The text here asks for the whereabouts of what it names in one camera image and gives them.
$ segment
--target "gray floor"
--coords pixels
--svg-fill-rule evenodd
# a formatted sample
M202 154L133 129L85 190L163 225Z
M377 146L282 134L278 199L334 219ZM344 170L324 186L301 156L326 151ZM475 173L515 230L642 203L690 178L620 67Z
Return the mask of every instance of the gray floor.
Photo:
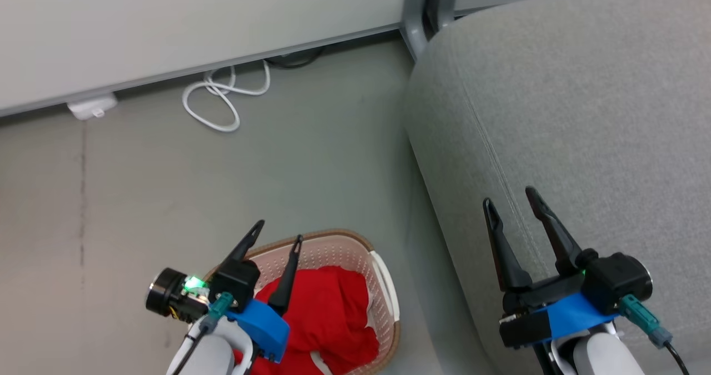
M343 227L375 245L402 308L384 373L474 373L485 359L400 123L411 67L393 38L275 69L264 96L231 96L234 134L183 111L193 79L124 92L89 122L2 119L2 372L164 373L185 326L144 309L153 276L205 273L265 218L259 243ZM246 66L239 84L261 76ZM214 96L192 102L228 121Z

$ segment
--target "white cable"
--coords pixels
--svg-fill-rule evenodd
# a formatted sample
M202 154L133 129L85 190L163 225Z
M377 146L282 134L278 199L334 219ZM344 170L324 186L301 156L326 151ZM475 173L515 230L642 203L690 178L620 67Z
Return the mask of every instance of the white cable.
M230 102L226 96L227 94L229 94L229 92L248 94L249 96L261 96L262 94L265 94L269 90L269 85L271 84L272 79L269 74L269 64L267 64L267 61L262 61L262 63L264 63L264 86L260 87L259 89L256 89L256 91L250 91L249 89L239 89L239 87L234 87L234 84L237 81L237 76L234 74L234 67L229 67L228 84L216 83L215 81L213 81L213 75L216 72L220 71L221 68L213 69L212 71L208 71L205 73L202 82L189 84L188 87L185 88L185 91L183 91L183 107L185 107L185 110L188 112L188 114L192 115L193 118L211 127L212 129L215 129L216 131L236 131L237 128L239 128L239 115L237 114L237 110L234 108L232 102ZM229 109L232 110L232 114L234 115L234 122L232 124L229 124L226 127L213 124L212 122L206 120L200 115L195 114L195 112L190 109L190 106L188 105L188 97L190 97L190 94L195 91L195 89L198 89L200 87L205 87L205 89L207 89L208 92L210 92L211 94L215 94L215 96L220 96L220 98L224 101L224 104L228 105Z

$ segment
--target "green led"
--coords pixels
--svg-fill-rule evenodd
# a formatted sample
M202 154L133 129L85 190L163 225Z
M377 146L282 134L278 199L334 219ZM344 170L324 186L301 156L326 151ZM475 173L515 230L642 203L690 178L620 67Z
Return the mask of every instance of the green led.
M190 289L195 289L196 287L205 287L206 283L201 281L200 278L198 277L188 277L188 279L185 279L185 286L183 286L183 289L186 291L190 291Z

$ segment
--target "gray fabric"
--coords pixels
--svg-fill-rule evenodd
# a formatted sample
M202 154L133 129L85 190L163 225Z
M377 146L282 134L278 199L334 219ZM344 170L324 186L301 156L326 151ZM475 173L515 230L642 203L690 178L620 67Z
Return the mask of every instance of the gray fabric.
M554 273L534 185L583 247L625 251L687 362L711 346L711 0L533 0L457 21L414 70L406 125L487 354L538 373L498 336L482 200L522 265ZM647 373L675 364L620 320Z

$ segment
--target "red cloth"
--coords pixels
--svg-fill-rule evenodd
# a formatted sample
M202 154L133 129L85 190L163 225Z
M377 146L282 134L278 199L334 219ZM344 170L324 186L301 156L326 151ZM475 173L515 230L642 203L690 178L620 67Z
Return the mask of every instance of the red cloth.
M269 300L278 282L265 286L256 299ZM312 351L320 353L333 375L344 375L378 356L375 331L365 327L368 287L360 273L340 267L297 271L284 320L291 327L284 359L281 364L257 359L254 375L322 375L313 364Z

